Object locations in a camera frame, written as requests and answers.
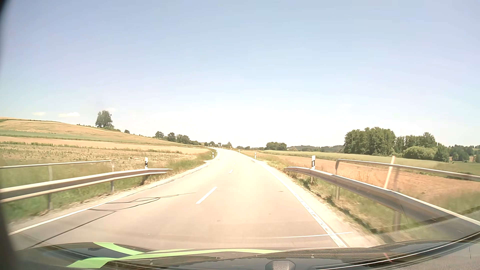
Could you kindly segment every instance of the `bush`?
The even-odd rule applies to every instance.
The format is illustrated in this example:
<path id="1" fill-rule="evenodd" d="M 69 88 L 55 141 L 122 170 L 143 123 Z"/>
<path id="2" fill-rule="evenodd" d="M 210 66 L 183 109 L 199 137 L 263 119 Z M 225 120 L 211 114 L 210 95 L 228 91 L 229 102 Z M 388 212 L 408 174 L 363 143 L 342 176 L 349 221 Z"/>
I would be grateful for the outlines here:
<path id="1" fill-rule="evenodd" d="M 436 147 L 428 148 L 423 146 L 412 146 L 405 150 L 403 157 L 416 160 L 433 160 L 436 152 Z"/>

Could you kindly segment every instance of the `hill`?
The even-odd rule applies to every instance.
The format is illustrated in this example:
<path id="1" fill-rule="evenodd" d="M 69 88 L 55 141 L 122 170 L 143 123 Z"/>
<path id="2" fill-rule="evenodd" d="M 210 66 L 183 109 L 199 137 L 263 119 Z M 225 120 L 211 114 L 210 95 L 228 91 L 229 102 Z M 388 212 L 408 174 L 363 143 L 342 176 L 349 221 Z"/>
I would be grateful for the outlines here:
<path id="1" fill-rule="evenodd" d="M 104 130 L 96 127 L 72 125 L 53 121 L 21 120 L 10 117 L 0 117 L 0 135 L 12 137 L 186 146 L 185 144 L 177 142 L 158 140 L 118 131 Z"/>

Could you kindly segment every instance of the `road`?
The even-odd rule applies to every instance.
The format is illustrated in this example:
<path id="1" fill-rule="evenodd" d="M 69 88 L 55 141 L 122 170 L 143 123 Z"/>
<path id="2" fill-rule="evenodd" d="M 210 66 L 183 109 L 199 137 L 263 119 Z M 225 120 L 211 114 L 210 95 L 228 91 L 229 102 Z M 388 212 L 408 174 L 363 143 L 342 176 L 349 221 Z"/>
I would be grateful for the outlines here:
<path id="1" fill-rule="evenodd" d="M 173 182 L 11 238 L 17 249 L 75 242 L 158 250 L 339 246 L 334 240 L 340 235 L 324 234 L 318 220 L 261 164 L 238 152 L 219 150 L 218 159 L 208 166 Z"/>

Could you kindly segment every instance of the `treeline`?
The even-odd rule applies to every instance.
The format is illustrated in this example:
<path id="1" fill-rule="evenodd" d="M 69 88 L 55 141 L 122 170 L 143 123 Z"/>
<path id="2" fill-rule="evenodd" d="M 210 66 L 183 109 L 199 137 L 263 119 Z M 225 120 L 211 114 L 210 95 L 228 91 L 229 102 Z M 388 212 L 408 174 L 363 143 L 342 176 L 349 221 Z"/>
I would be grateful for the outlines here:
<path id="1" fill-rule="evenodd" d="M 322 146 L 322 147 L 314 147 L 314 146 L 290 146 L 287 148 L 288 151 L 302 151 L 302 152 L 325 152 L 325 153 L 339 153 L 343 150 L 343 145 L 335 145 L 335 146 Z"/>
<path id="2" fill-rule="evenodd" d="M 469 161 L 470 156 L 479 154 L 474 146 L 455 145 L 446 147 L 436 142 L 435 137 L 425 132 L 423 135 L 395 136 L 390 129 L 380 127 L 352 130 L 345 135 L 344 153 L 374 156 L 395 155 L 408 159 L 436 160 L 448 162 Z"/>

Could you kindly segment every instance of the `crop field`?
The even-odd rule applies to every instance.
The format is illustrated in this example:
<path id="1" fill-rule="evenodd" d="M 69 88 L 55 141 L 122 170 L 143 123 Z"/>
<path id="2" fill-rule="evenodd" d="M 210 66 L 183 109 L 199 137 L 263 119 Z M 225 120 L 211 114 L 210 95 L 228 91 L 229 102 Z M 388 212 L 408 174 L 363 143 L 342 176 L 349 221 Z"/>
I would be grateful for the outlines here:
<path id="1" fill-rule="evenodd" d="M 374 161 L 374 162 L 383 162 L 383 163 L 390 163 L 390 160 L 391 160 L 391 157 L 379 157 L 379 156 L 343 154 L 343 153 L 294 152 L 294 151 L 274 151 L 274 150 L 266 150 L 262 152 L 268 153 L 268 154 L 297 156 L 297 157 L 311 157 L 312 155 L 315 155 L 317 159 L 322 159 L 322 160 L 346 159 L 346 160 Z M 413 160 L 413 159 L 397 158 L 395 159 L 395 164 L 480 175 L 480 164 L 474 163 L 474 162 L 445 163 L 445 162 L 439 162 L 439 161 L 433 161 L 433 160 Z"/>
<path id="2" fill-rule="evenodd" d="M 53 180 L 92 175 L 112 171 L 142 169 L 144 158 L 149 158 L 149 168 L 171 168 L 172 173 L 150 176 L 147 182 L 156 181 L 172 174 L 179 173 L 211 159 L 211 152 L 183 153 L 169 150 L 152 149 L 100 149 L 91 147 L 50 146 L 37 143 L 22 144 L 22 142 L 0 142 L 0 166 L 18 164 L 36 164 L 51 162 L 72 162 L 90 160 L 111 160 L 112 162 L 92 164 L 69 164 L 52 166 Z M 48 181 L 48 167 L 16 168 L 0 170 L 1 188 L 33 184 Z M 115 181 L 115 190 L 138 186 L 141 177 Z M 109 183 L 72 189 L 52 195 L 54 208 L 63 208 L 74 202 L 82 202 L 96 196 L 106 195 Z M 30 199 L 2 204 L 10 221 L 20 220 L 29 216 L 43 214 L 47 211 L 47 197 L 39 196 Z"/>
<path id="3" fill-rule="evenodd" d="M 0 136 L 184 146 L 184 144 L 177 142 L 157 140 L 95 127 L 50 121 L 5 120 L 5 118 L 0 119 Z"/>
<path id="4" fill-rule="evenodd" d="M 128 143 L 113 143 L 113 142 L 97 142 L 97 141 L 82 141 L 82 140 L 62 140 L 62 139 L 45 139 L 45 138 L 27 138 L 27 137 L 6 137 L 0 136 L 0 142 L 24 142 L 27 144 L 40 143 L 52 145 L 68 145 L 72 147 L 90 147 L 90 148 L 104 148 L 104 149 L 135 149 L 135 150 L 162 150 L 170 152 L 182 152 L 183 154 L 200 154 L 209 151 L 206 147 L 185 147 L 179 146 L 157 146 L 157 145 L 141 145 Z"/>
<path id="5" fill-rule="evenodd" d="M 254 151 L 241 151 L 253 157 Z M 285 156 L 257 152 L 257 159 L 266 161 L 270 166 L 282 170 L 288 166 L 310 167 L 311 156 Z M 335 161 L 316 160 L 317 170 L 335 173 Z M 392 225 L 393 211 L 371 200 L 365 199 L 347 190 L 340 189 L 340 199 L 335 199 L 336 186 L 320 179 L 310 183 L 310 177 L 298 173 L 289 173 L 296 179 L 297 184 L 314 193 L 319 199 L 334 206 L 349 215 L 355 222 L 361 224 L 373 233 L 385 233 Z M 387 169 L 341 163 L 338 175 L 383 187 Z M 480 183 L 438 176 L 401 171 L 397 182 L 393 182 L 395 173 L 392 173 L 389 189 L 399 191 L 423 201 L 433 203 L 451 211 L 480 220 Z M 403 229 L 408 224 L 403 217 Z"/>

